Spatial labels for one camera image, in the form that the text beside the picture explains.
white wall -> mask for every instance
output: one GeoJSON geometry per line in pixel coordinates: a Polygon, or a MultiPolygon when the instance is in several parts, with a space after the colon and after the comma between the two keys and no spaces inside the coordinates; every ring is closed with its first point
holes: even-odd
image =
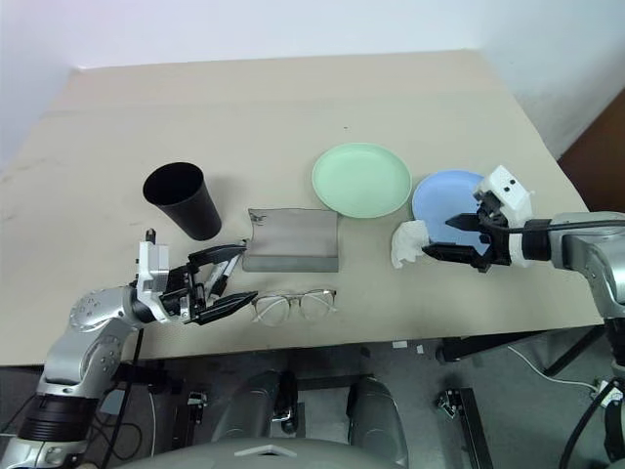
{"type": "Polygon", "coordinates": [[[2,0],[0,167],[73,66],[481,49],[556,157],[625,86],[623,0],[2,0]]]}

eyeglasses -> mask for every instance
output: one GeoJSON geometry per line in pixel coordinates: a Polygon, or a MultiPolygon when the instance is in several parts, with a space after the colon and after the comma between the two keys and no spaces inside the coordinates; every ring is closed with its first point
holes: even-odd
{"type": "Polygon", "coordinates": [[[271,294],[256,298],[252,305],[256,316],[254,322],[277,326],[289,319],[295,302],[306,320],[321,320],[334,313],[336,290],[319,289],[299,294],[271,294]]]}

blue plate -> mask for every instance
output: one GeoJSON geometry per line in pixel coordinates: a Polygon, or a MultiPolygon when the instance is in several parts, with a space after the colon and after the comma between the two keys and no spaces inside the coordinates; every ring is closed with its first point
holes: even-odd
{"type": "Polygon", "coordinates": [[[483,176],[469,171],[439,171],[421,181],[412,195],[412,214],[428,227],[432,242],[455,242],[473,246],[479,254],[488,248],[479,233],[461,232],[445,225],[459,213],[476,213],[478,202],[473,197],[483,176]]]}

white tissue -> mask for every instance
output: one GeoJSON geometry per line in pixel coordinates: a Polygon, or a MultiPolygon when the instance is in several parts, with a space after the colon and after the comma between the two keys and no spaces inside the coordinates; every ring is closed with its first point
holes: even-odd
{"type": "Polygon", "coordinates": [[[414,262],[417,256],[423,256],[423,246],[430,244],[430,236],[423,220],[404,222],[393,233],[391,242],[391,262],[393,267],[401,269],[401,261],[414,262]]]}

wooden panel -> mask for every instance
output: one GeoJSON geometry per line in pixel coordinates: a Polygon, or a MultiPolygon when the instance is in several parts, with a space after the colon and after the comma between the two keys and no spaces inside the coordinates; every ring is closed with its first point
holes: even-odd
{"type": "Polygon", "coordinates": [[[625,90],[559,164],[590,210],[625,212],[625,90]]]}

